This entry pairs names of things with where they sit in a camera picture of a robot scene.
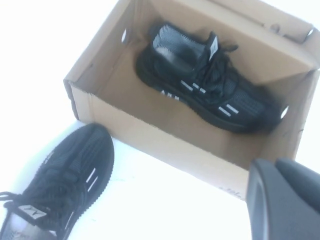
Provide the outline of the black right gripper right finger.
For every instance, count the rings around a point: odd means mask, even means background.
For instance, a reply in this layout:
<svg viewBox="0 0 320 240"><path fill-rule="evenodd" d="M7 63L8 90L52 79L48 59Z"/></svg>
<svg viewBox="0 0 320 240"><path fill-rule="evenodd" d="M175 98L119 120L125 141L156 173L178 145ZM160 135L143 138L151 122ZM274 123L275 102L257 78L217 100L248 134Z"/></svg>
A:
<svg viewBox="0 0 320 240"><path fill-rule="evenodd" d="M320 175L295 161L279 158L274 187L274 215L278 218L320 216Z"/></svg>

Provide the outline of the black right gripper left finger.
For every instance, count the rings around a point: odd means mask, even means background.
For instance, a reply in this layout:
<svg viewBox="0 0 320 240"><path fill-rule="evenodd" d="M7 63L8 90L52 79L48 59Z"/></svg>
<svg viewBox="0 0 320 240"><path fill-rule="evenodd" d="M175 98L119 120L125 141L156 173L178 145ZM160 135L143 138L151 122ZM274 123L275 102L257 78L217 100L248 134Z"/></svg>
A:
<svg viewBox="0 0 320 240"><path fill-rule="evenodd" d="M275 163L255 159L249 169L246 204L254 240L318 240L320 217L274 215Z"/></svg>

